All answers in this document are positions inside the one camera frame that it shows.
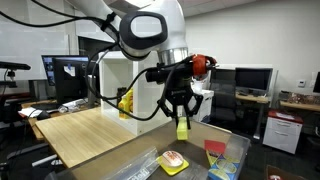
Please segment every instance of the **whiteboard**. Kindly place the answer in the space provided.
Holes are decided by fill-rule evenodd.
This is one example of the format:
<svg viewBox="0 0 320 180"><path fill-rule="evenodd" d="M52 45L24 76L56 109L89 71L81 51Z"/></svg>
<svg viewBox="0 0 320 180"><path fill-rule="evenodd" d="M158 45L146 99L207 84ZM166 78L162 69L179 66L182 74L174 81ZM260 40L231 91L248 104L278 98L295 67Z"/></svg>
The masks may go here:
<svg viewBox="0 0 320 180"><path fill-rule="evenodd" d="M69 38L63 31L0 24L0 61L31 66L29 71L16 71L16 80L47 79L41 55L69 55ZM0 80L4 72L0 69Z"/></svg>

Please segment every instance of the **white wall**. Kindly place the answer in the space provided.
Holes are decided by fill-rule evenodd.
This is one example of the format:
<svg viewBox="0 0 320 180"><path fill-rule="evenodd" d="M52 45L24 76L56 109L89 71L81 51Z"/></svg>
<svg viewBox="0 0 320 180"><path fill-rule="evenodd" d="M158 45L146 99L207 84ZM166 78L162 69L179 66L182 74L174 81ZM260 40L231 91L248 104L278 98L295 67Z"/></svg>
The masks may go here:
<svg viewBox="0 0 320 180"><path fill-rule="evenodd" d="M280 90L312 94L312 72L320 71L319 0L257 1L187 18L186 28L189 52L220 64L274 67L275 97Z"/></svg>
<svg viewBox="0 0 320 180"><path fill-rule="evenodd" d="M74 15L73 8L64 0L40 0L41 3L61 12ZM0 10L7 15L32 24L47 24L66 18L51 13L29 0L0 0ZM28 91L28 77L45 79L40 54L78 54L78 40L75 23L52 28L29 28L20 26L0 16L0 59L9 62L25 62L32 66L30 71L16 71L18 88L6 93ZM4 70L0 70L3 80Z"/></svg>

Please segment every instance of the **floor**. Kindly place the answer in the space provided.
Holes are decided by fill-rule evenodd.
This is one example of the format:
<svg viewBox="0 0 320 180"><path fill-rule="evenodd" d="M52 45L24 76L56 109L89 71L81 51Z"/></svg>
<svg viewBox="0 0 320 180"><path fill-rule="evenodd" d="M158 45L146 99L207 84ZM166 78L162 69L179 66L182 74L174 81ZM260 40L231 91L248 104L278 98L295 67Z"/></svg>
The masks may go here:
<svg viewBox="0 0 320 180"><path fill-rule="evenodd" d="M22 145L23 147L30 147L31 145L39 143L34 140L34 136L32 134L32 131L30 130L30 127L27 127L26 131L27 133L25 136L25 142ZM16 151L18 149L19 145L23 142L23 132L24 127L22 126L16 129L15 132L11 133L9 137L7 137L7 143L1 146L0 162L5 162L6 156L10 152ZM251 137L250 135L243 134L241 132L235 133ZM11 161L11 167L13 169L9 173L9 179L40 180L44 179L45 176L53 170L57 172L62 171L64 169L62 166L53 167L49 163L36 168L31 167L32 162L47 157L51 154L52 152L50 152L48 148L44 148L33 153L21 156L15 159L15 161ZM289 153L264 146L261 143L252 143L252 146L248 151L248 155L241 172L240 179L265 179L264 172L266 169L266 165L268 164L279 167L285 171L303 176L306 179L318 180L320 177L320 173L314 170L314 166L317 162L320 162L320 156L318 155L316 150L313 150L308 146L308 143L306 143L306 136L304 135L302 135L300 138L296 155L291 155Z"/></svg>

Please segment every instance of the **black chair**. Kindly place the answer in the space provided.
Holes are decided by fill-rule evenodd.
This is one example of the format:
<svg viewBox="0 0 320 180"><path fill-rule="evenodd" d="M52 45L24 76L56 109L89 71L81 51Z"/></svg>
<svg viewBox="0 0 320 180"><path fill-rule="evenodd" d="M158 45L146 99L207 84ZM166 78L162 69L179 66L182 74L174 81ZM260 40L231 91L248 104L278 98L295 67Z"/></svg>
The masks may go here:
<svg viewBox="0 0 320 180"><path fill-rule="evenodd" d="M209 124L228 128L236 122L236 83L232 80L213 80L214 91Z"/></svg>

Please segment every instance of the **box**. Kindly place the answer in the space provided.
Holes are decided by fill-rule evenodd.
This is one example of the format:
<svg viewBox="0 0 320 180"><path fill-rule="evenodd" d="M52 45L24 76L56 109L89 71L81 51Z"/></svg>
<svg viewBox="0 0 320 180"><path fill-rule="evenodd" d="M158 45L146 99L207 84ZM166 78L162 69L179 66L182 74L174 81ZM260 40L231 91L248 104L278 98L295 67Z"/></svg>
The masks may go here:
<svg viewBox="0 0 320 180"><path fill-rule="evenodd" d="M301 176L297 176L297 175L288 173L282 169L279 169L277 167L267 165L265 179L269 180L269 177L271 175L280 176L281 180L305 180L305 178L303 178Z"/></svg>
<svg viewBox="0 0 320 180"><path fill-rule="evenodd" d="M220 155L218 160L209 169L208 176L212 180L234 179L239 165L240 160L227 155Z"/></svg>

